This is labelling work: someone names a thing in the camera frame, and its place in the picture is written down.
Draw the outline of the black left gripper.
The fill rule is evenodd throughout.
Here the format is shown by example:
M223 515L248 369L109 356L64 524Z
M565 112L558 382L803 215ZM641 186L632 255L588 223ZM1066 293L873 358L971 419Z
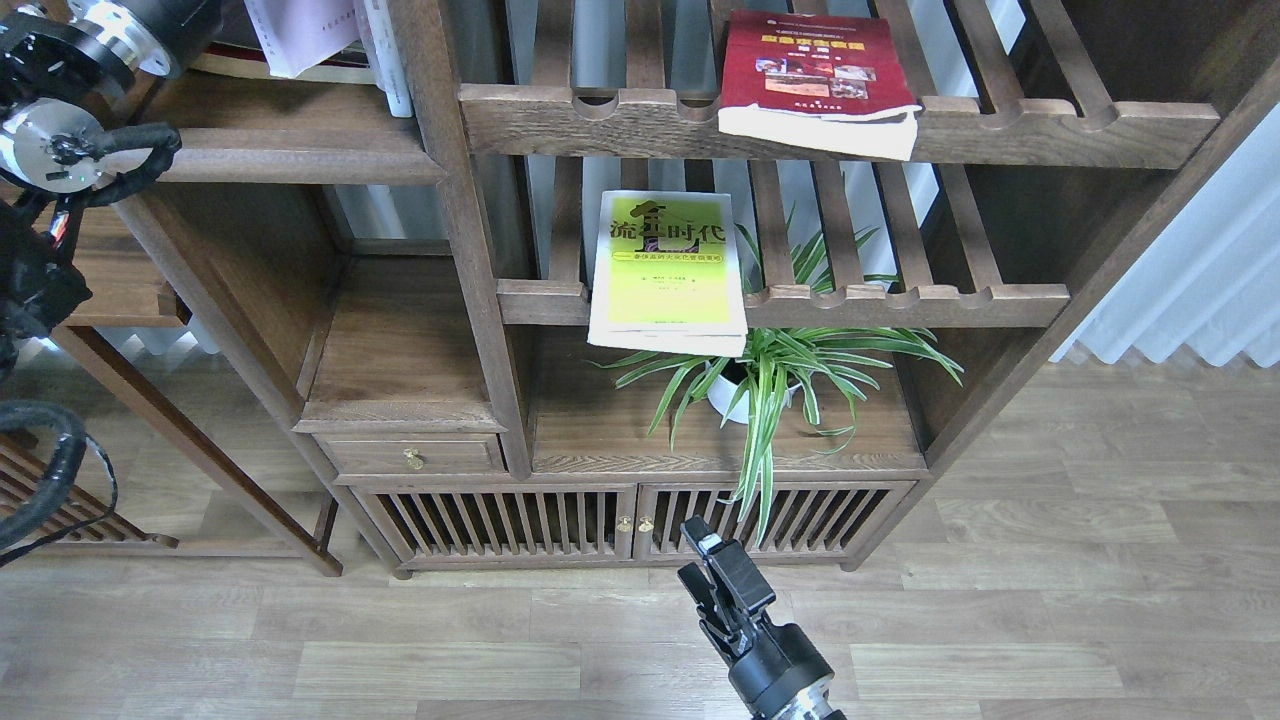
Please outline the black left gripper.
M180 76L221 28L220 1L69 1L64 42L110 76Z

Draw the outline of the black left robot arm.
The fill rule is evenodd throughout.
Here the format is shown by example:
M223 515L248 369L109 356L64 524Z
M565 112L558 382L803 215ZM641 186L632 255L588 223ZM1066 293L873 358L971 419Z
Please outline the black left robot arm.
M84 100L122 97L140 70L173 78L223 26L219 1L73 1L68 22L27 3L3 19L3 374L18 342L46 338L91 297L76 269L81 215L166 173L180 132L108 128Z

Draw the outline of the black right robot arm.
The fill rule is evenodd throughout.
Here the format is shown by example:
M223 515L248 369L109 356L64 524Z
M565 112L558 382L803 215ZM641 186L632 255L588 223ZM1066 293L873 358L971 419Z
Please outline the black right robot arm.
M776 593L748 551L700 516L686 520L681 532L701 564L685 565L678 578L751 717L842 719L828 701L833 669L797 624L771 620L765 607Z

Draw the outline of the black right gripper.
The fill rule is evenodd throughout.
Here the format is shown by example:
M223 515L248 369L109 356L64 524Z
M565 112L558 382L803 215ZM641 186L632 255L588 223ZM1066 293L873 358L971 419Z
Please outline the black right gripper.
M682 566L678 579L750 715L835 716L828 700L832 666L797 624L778 626L763 611L776 592L741 543L721 538L700 516L684 521L680 530L701 561ZM742 620L733 639L726 616L751 618Z

